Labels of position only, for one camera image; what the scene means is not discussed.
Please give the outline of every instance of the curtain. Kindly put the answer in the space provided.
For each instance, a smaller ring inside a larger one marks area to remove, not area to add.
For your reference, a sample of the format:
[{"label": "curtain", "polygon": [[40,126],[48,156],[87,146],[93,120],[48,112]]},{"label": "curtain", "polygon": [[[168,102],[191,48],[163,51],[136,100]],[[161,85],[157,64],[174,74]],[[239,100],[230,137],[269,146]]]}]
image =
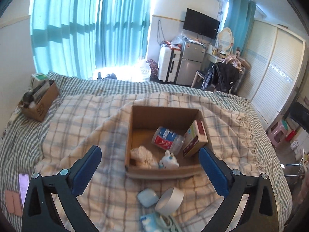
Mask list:
[{"label": "curtain", "polygon": [[99,0],[31,0],[30,33],[37,72],[91,78]]},{"label": "curtain", "polygon": [[96,67],[132,66],[146,55],[150,0],[100,0]]},{"label": "curtain", "polygon": [[234,39],[234,50],[240,47],[242,53],[253,28],[256,3],[251,0],[229,0],[228,16],[224,27],[231,29]]}]

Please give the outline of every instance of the pink stool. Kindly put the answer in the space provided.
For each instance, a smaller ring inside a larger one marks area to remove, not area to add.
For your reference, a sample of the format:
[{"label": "pink stool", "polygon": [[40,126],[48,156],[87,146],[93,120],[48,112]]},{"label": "pink stool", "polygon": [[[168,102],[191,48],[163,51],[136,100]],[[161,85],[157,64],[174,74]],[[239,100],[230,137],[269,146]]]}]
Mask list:
[{"label": "pink stool", "polygon": [[285,120],[280,120],[271,129],[268,130],[268,138],[275,148],[285,139],[288,133],[288,124]]}]

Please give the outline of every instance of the black monitor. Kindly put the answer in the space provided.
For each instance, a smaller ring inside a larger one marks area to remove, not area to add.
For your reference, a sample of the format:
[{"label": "black monitor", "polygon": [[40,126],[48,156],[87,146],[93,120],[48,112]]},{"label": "black monitor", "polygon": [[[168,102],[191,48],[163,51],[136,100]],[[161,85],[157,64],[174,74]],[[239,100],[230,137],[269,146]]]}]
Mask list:
[{"label": "black monitor", "polygon": [[187,9],[183,29],[216,39],[220,21],[192,9]]}]

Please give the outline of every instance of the silver refrigerator door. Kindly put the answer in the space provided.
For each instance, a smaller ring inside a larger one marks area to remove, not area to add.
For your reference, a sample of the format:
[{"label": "silver refrigerator door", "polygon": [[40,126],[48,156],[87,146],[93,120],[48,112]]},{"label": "silver refrigerator door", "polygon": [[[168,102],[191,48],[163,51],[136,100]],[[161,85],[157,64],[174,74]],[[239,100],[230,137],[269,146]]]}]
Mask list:
[{"label": "silver refrigerator door", "polygon": [[184,42],[182,58],[196,62],[202,62],[206,49],[202,45],[190,42]]},{"label": "silver refrigerator door", "polygon": [[197,70],[200,70],[201,63],[182,59],[176,79],[176,84],[179,85],[192,85],[194,76]]}]

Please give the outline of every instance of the wardrobe door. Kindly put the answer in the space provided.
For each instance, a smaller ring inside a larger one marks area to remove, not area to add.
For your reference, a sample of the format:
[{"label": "wardrobe door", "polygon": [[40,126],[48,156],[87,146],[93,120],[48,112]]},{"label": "wardrobe door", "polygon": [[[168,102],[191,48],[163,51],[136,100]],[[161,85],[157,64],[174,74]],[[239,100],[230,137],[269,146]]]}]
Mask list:
[{"label": "wardrobe door", "polygon": [[251,65],[251,69],[245,74],[244,82],[238,91],[240,97],[251,101],[258,90],[271,56],[276,32],[277,27],[261,21],[254,21],[244,53],[244,58]]},{"label": "wardrobe door", "polygon": [[294,90],[302,66],[303,46],[303,41],[278,29],[265,77],[252,100],[267,127],[275,120]]}]

